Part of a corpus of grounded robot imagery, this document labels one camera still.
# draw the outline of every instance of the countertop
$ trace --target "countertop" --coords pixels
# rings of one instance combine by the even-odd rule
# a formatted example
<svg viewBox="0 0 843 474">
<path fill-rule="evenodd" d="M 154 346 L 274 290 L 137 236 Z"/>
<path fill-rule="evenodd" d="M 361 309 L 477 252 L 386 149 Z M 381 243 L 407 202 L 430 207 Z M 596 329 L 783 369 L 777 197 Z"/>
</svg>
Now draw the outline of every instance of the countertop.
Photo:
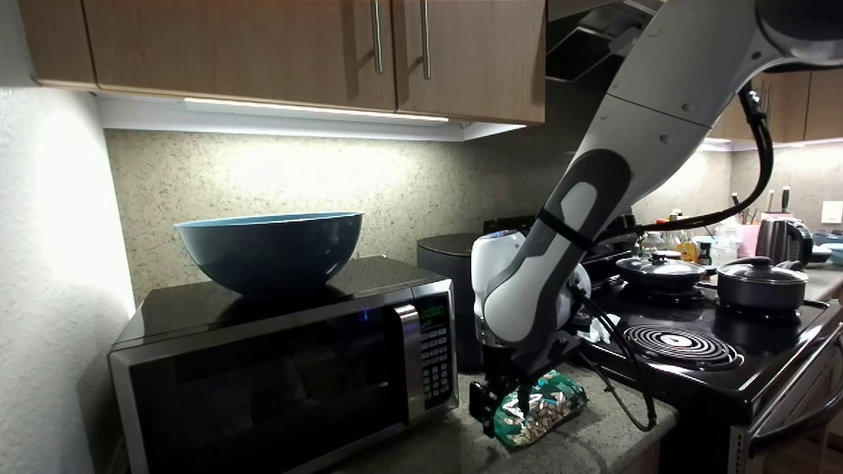
<svg viewBox="0 0 843 474">
<path fill-rule="evenodd" d="M 806 301 L 843 298 L 843 268 L 830 264 L 808 264 L 802 268 L 808 277 Z"/>
<path fill-rule="evenodd" d="M 623 472 L 676 423 L 676 411 L 656 401 L 657 422 L 652 431 L 636 431 L 617 401 L 602 392 L 605 385 L 597 375 L 577 365 L 560 365 L 560 371 L 584 386 L 588 406 L 577 419 L 569 419 L 524 450 L 509 454 L 480 431 L 466 406 L 468 383 L 477 376 L 457 376 L 457 406 L 444 419 L 434 419 L 385 446 L 362 450 L 333 467 L 333 472 Z M 630 411 L 646 419 L 639 392 L 618 383 L 613 383 L 613 386 Z"/>
</svg>

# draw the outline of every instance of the coil burner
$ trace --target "coil burner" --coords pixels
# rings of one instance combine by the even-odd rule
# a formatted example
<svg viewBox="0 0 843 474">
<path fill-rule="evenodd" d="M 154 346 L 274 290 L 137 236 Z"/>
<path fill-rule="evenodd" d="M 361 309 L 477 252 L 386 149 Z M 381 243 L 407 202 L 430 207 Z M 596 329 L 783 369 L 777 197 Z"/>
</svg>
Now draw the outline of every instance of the coil burner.
<svg viewBox="0 0 843 474">
<path fill-rule="evenodd" d="M 697 371 L 719 371 L 742 363 L 742 356 L 713 338 L 676 329 L 630 327 L 623 338 L 652 363 L 673 363 Z"/>
</svg>

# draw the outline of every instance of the saucepan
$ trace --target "saucepan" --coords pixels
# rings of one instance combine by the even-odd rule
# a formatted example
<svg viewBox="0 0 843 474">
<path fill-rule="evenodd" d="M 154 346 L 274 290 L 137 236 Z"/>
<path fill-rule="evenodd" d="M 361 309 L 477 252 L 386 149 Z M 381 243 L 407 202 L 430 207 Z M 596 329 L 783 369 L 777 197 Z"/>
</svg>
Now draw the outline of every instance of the saucepan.
<svg viewBox="0 0 843 474">
<path fill-rule="evenodd" d="M 802 302 L 806 277 L 768 259 L 742 259 L 719 268 L 717 294 L 725 309 L 789 318 Z"/>
</svg>

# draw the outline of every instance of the black cable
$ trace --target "black cable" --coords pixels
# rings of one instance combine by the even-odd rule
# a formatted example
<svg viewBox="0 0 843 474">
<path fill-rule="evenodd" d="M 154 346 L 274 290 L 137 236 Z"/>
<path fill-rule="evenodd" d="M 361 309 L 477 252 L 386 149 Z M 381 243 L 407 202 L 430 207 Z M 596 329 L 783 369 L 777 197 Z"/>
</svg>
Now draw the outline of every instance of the black cable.
<svg viewBox="0 0 843 474">
<path fill-rule="evenodd" d="M 618 351 L 623 352 L 630 369 L 632 369 L 632 383 L 636 385 L 646 411 L 647 411 L 647 422 L 639 422 L 632 415 L 630 406 L 621 401 L 621 394 L 613 390 L 610 379 L 605 376 L 605 371 L 593 363 L 581 351 L 581 361 L 602 379 L 605 392 L 610 392 L 610 398 L 618 404 L 618 409 L 626 413 L 626 419 L 639 429 L 639 431 L 651 431 L 656 427 L 656 401 L 652 401 L 652 379 L 647 375 L 647 365 L 636 361 L 634 351 L 630 347 L 630 342 L 623 339 L 623 334 L 618 331 L 618 327 L 607 318 L 607 313 L 584 298 L 584 305 L 596 313 L 596 318 L 605 327 L 605 331 L 610 334 L 610 339 L 618 346 Z"/>
<path fill-rule="evenodd" d="M 768 136 L 768 130 L 765 130 L 765 113 L 762 107 L 762 97 L 756 95 L 756 90 L 751 85 L 744 85 L 740 93 L 740 107 L 742 107 L 742 117 L 754 132 L 754 139 L 756 139 L 756 148 L 758 148 L 758 182 L 754 188 L 754 192 L 740 199 L 736 206 L 733 207 L 725 207 L 725 210 L 713 210 L 713 213 L 704 213 L 704 215 L 692 215 L 692 218 L 680 218 L 680 222 L 663 222 L 663 225 L 647 225 L 647 226 L 630 226 L 623 231 L 617 231 L 617 235 L 599 235 L 597 243 L 602 239 L 613 239 L 613 236 L 621 236 L 621 235 L 642 235 L 642 231 L 676 231 L 676 230 L 697 230 L 697 226 L 711 226 L 717 222 L 725 222 L 740 210 L 744 210 L 751 202 L 756 202 L 758 194 L 763 194 L 768 178 L 772 178 L 772 165 L 775 165 L 775 149 L 772 149 L 772 136 Z"/>
</svg>

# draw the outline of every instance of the stainless steel microwave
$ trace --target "stainless steel microwave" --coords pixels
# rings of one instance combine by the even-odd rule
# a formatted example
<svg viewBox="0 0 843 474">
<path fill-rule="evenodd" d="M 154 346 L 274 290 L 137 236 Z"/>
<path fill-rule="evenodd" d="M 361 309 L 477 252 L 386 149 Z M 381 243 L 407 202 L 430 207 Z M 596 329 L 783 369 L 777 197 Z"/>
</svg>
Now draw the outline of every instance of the stainless steel microwave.
<svg viewBox="0 0 843 474">
<path fill-rule="evenodd" d="M 154 290 L 108 352 L 132 472 L 312 472 L 444 413 L 451 313 L 451 280 L 386 259 L 298 298 Z"/>
</svg>

